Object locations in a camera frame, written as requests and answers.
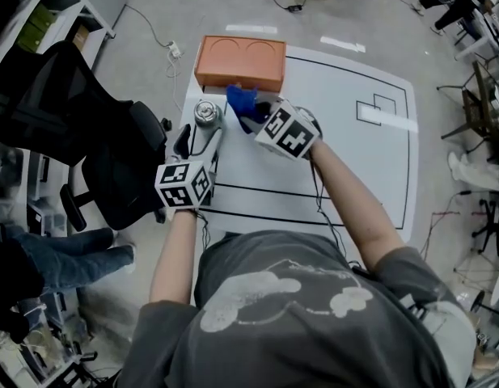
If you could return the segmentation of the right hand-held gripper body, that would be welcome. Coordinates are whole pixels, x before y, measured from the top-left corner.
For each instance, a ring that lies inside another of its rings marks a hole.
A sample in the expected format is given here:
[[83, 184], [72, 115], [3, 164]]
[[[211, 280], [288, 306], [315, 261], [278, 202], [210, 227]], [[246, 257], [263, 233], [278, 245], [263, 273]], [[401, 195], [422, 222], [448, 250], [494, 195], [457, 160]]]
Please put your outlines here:
[[316, 118], [305, 108], [285, 103], [271, 107], [270, 117], [256, 134], [255, 141], [282, 157], [299, 160], [309, 154], [321, 137]]

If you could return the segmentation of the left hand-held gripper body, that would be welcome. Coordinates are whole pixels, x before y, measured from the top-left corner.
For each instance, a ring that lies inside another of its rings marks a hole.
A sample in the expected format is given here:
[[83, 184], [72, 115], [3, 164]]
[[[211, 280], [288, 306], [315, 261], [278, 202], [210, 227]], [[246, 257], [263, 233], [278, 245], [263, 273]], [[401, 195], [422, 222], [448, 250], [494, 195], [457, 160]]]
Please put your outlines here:
[[197, 209], [214, 185], [212, 156], [192, 156], [184, 159], [173, 154], [157, 170], [154, 188], [164, 206], [169, 209]]

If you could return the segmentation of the blue cloth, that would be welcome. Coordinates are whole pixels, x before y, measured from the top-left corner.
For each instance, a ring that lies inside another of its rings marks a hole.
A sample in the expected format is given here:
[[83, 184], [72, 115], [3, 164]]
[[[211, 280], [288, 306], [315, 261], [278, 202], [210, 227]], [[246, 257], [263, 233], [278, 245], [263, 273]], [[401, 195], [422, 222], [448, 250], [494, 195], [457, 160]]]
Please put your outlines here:
[[257, 95], [257, 89], [246, 90], [236, 85], [226, 88], [226, 100], [246, 134], [253, 131], [245, 124], [243, 118], [256, 124], [263, 124], [269, 118], [271, 104], [266, 101], [258, 102]]

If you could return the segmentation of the small steel bottle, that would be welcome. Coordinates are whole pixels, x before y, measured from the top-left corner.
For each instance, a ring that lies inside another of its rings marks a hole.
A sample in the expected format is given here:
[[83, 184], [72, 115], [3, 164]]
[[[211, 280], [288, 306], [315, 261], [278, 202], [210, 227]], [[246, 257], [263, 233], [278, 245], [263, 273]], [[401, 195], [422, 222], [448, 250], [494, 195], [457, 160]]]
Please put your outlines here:
[[223, 112], [214, 102], [200, 100], [194, 107], [193, 117], [197, 127], [201, 129], [216, 129], [222, 127]]

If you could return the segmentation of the person's right forearm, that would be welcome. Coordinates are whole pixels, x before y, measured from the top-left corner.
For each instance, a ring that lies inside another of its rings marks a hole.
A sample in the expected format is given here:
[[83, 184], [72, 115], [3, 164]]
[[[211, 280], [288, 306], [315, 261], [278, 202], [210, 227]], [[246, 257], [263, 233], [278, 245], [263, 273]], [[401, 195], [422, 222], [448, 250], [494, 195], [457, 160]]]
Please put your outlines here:
[[403, 247], [404, 241], [380, 202], [324, 141], [316, 140], [310, 153], [366, 269], [374, 272], [378, 262]]

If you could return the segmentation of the person's left forearm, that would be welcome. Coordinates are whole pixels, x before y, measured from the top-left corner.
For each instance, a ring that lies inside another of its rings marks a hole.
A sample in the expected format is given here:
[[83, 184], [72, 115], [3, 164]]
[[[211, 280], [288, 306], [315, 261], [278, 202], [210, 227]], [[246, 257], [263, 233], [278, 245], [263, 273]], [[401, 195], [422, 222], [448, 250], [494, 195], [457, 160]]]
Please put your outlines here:
[[196, 214], [189, 210], [177, 211], [154, 270], [149, 303], [190, 302], [196, 234]]

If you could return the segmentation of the orange box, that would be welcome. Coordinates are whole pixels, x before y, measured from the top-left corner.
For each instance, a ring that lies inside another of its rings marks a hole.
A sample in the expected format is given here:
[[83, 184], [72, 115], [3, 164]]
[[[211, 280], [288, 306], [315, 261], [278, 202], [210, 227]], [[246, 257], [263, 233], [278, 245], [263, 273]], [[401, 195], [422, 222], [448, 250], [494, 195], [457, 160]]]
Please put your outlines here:
[[204, 36], [194, 68], [200, 86], [278, 93], [285, 80], [286, 42], [242, 36]]

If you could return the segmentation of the black mesh office chair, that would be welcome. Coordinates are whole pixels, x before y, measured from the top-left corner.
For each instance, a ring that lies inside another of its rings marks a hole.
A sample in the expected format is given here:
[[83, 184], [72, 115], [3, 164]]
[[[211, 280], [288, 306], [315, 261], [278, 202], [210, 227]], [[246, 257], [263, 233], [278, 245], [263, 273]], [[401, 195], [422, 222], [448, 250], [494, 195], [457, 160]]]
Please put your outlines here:
[[82, 166], [87, 192], [77, 195], [68, 184], [60, 190], [78, 232], [90, 202], [114, 230], [148, 213], [164, 221], [154, 181], [170, 129], [143, 102], [112, 97], [69, 41], [42, 54], [15, 46], [0, 62], [0, 142]]

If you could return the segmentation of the white rack with clear drawers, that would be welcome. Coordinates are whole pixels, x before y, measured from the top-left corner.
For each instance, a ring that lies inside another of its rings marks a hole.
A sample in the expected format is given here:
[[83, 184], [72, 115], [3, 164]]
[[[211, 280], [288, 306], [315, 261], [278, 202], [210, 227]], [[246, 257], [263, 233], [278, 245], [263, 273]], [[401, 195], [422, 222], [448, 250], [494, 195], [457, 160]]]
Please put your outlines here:
[[60, 190], [70, 168], [30, 150], [0, 143], [0, 241], [8, 226], [41, 236], [67, 235]]

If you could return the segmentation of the brown cardboard box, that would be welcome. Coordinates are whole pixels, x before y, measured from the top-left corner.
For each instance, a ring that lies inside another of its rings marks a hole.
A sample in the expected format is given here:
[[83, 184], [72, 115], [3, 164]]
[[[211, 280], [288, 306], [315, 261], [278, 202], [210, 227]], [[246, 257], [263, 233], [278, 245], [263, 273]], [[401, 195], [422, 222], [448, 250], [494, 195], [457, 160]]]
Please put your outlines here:
[[74, 33], [72, 42], [80, 52], [83, 51], [84, 45], [87, 42], [89, 34], [90, 32], [84, 25], [79, 25], [77, 31]]

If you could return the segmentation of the green box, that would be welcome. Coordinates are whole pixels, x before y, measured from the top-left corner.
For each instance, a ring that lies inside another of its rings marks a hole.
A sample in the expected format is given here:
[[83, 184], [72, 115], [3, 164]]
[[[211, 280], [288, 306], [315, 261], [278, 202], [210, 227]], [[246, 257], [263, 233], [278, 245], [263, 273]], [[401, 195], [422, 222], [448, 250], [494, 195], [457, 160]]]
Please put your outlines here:
[[55, 22], [56, 17], [48, 8], [39, 3], [30, 14], [28, 21], [40, 30], [46, 31]]
[[35, 24], [26, 22], [17, 38], [17, 45], [29, 52], [35, 53], [44, 39], [45, 31]]

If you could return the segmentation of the person's grey printed t-shirt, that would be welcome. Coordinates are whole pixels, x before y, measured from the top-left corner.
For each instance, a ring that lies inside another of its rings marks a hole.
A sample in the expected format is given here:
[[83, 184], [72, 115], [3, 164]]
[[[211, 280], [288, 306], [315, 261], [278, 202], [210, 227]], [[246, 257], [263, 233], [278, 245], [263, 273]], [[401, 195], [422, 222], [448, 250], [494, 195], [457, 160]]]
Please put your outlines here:
[[203, 253], [193, 305], [141, 308], [116, 388], [465, 388], [475, 346], [417, 250], [363, 276], [325, 237], [267, 230]]

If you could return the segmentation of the black metal stand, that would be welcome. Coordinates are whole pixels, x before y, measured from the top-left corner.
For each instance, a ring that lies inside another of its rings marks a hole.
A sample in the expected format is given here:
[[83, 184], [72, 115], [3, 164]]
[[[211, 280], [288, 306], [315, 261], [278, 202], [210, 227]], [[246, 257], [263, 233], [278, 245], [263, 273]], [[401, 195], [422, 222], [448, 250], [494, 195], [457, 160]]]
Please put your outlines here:
[[458, 128], [441, 135], [442, 140], [472, 131], [491, 145], [490, 163], [499, 164], [499, 86], [485, 64], [472, 62], [473, 73], [462, 85], [437, 86], [437, 91], [458, 90], [465, 121]]

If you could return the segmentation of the white desk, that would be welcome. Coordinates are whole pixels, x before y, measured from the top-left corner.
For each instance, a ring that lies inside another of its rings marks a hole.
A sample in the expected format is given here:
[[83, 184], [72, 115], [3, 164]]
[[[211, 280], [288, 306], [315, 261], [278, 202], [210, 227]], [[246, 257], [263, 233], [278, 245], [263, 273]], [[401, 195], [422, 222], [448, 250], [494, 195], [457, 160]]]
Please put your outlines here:
[[492, 16], [484, 15], [479, 10], [475, 9], [473, 11], [473, 19], [473, 23], [479, 28], [480, 38], [458, 52], [455, 55], [456, 61], [460, 61], [486, 44], [490, 44], [499, 52], [499, 32], [495, 30], [496, 23], [493, 21]]

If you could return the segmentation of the black swivel chair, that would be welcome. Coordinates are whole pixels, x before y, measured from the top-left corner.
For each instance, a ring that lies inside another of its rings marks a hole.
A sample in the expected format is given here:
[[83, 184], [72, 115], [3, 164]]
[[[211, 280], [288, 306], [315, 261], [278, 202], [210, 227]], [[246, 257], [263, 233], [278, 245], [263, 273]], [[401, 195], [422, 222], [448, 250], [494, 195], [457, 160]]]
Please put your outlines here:
[[483, 253], [488, 245], [490, 237], [494, 235], [496, 240], [496, 252], [499, 257], [499, 203], [494, 201], [487, 202], [486, 200], [481, 199], [479, 205], [484, 207], [487, 222], [484, 227], [472, 232], [472, 237], [476, 238], [479, 235], [485, 234], [484, 244], [479, 250], [479, 253]]

